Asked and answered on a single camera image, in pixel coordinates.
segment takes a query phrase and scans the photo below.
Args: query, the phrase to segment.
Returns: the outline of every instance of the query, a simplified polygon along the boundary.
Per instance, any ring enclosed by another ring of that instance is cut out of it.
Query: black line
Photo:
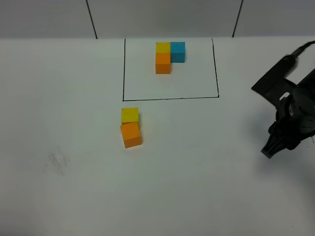
[[[91,14],[91,11],[90,11],[90,6],[89,6],[89,3],[88,3],[88,0],[85,0],[85,2],[87,3],[87,7],[88,7],[88,11],[89,11],[91,22],[92,22],[95,38],[97,39],[97,34],[96,34],[96,30],[95,30],[95,26],[94,26],[94,22],[93,22],[93,18],[92,18],[92,14]]]
[[[240,18],[242,6],[243,6],[243,1],[244,1],[244,0],[241,1],[240,9],[239,9],[238,14],[237,14],[237,18],[236,18],[236,22],[235,22],[235,26],[234,26],[234,30],[233,30],[233,34],[232,34],[232,38],[234,38],[234,34],[235,34],[235,31],[236,31],[238,19]]]
[[[211,38],[211,39],[212,39],[212,49],[213,49],[213,61],[215,62],[215,72],[216,72],[216,80],[217,80],[218,97],[220,97],[219,84],[218,84],[218,75],[217,75],[217,65],[216,65],[216,56],[215,56],[215,45],[213,43],[213,38]]]
[[[123,85],[123,101],[125,100],[125,68],[126,68],[126,39],[125,39],[125,52],[124,52],[124,85]]]
[[[158,98],[158,99],[134,99],[134,100],[124,100],[124,102],[134,102],[134,101],[161,101],[161,100],[181,100],[181,99],[205,99],[205,98],[219,98],[217,97],[180,97],[180,98]]]

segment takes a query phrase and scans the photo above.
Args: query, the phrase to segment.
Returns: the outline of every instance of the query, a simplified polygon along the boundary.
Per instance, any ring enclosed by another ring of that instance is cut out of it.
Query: orange cube
[[[140,129],[137,122],[123,124],[120,126],[125,148],[142,144]]]
[[[171,73],[171,54],[156,53],[156,74]]]

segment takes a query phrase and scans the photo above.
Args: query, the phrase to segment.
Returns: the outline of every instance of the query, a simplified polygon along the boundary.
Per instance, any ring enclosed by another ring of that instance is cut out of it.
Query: toy block
[[[171,62],[185,62],[185,42],[171,42]]]
[[[157,43],[156,53],[170,53],[171,52],[171,43]]]
[[[132,122],[137,122],[139,124],[138,108],[122,108],[122,124],[128,124]]]
[[[171,54],[156,53],[156,74],[171,73]]]
[[[120,126],[120,130],[123,135],[125,148],[142,144],[140,129],[137,122],[123,124]]]

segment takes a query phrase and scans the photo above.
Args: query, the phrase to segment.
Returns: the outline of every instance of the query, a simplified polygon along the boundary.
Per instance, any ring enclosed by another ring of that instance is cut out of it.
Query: blue cube
[[[171,62],[185,62],[185,42],[171,42]]]

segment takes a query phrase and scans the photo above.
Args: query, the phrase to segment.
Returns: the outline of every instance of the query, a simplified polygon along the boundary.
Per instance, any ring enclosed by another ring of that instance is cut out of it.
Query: white table
[[[45,236],[315,234],[315,145],[268,160],[252,85],[312,40],[215,38],[219,98],[122,102],[124,40],[0,41],[0,231]],[[290,79],[313,68],[315,47]],[[125,149],[122,107],[143,145]]]

